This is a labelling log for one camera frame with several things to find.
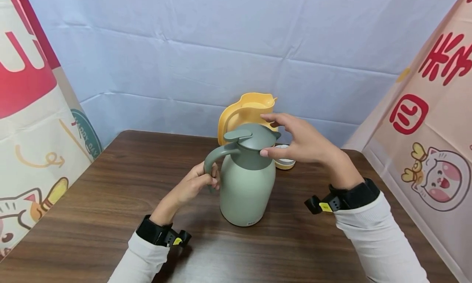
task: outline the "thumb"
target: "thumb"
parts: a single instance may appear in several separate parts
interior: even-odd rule
[[[272,159],[288,158],[289,153],[289,148],[282,149],[276,147],[265,148],[260,152],[262,157],[269,157]]]
[[[217,180],[209,174],[203,174],[199,177],[192,179],[192,186],[198,188],[199,190],[202,189],[205,185],[216,185]]]

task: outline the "small cup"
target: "small cup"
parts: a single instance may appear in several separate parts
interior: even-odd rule
[[[277,145],[275,146],[276,148],[280,148],[280,149],[284,149],[286,147],[288,147],[288,145]],[[285,158],[282,158],[282,159],[276,159],[275,160],[275,167],[276,168],[279,168],[279,169],[282,169],[282,170],[288,170],[292,167],[294,167],[295,165],[295,160],[292,160],[292,159],[285,159]]]

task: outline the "banner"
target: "banner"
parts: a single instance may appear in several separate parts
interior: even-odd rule
[[[0,0],[0,260],[101,151],[24,1]]]
[[[365,141],[366,158],[460,282],[472,282],[471,53],[472,0],[458,0],[345,146]]]

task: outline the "yellow pitcher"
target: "yellow pitcher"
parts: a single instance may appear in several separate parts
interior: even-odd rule
[[[246,123],[258,123],[265,125],[265,127],[273,131],[277,131],[277,127],[271,127],[269,123],[261,118],[261,114],[272,112],[276,101],[277,98],[273,97],[271,94],[243,94],[239,101],[227,107],[223,113],[221,113],[220,121],[218,122],[218,144],[227,144],[223,135],[228,131],[233,131],[239,125]]]

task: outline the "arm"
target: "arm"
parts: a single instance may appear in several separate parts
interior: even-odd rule
[[[351,159],[311,124],[300,118],[271,113],[261,115],[272,127],[284,126],[293,140],[286,149],[270,147],[261,156],[318,162],[327,170],[336,189],[350,190],[364,182]],[[426,272],[418,262],[408,240],[392,217],[383,193],[361,208],[336,211],[336,225],[344,231],[360,258],[371,282],[426,283]]]
[[[152,212],[149,220],[159,226],[172,223],[174,215],[183,205],[196,197],[202,187],[211,185],[220,189],[218,167],[213,165],[211,174],[204,173],[204,163],[196,165],[172,189]],[[108,283],[150,283],[167,261],[170,248],[153,245],[133,233],[128,242],[128,249],[115,268]]]
[[[363,178],[344,153],[328,169],[333,187],[351,189]],[[354,245],[367,278],[376,283],[427,283],[410,243],[395,222],[383,193],[369,205],[336,211],[336,226]]]

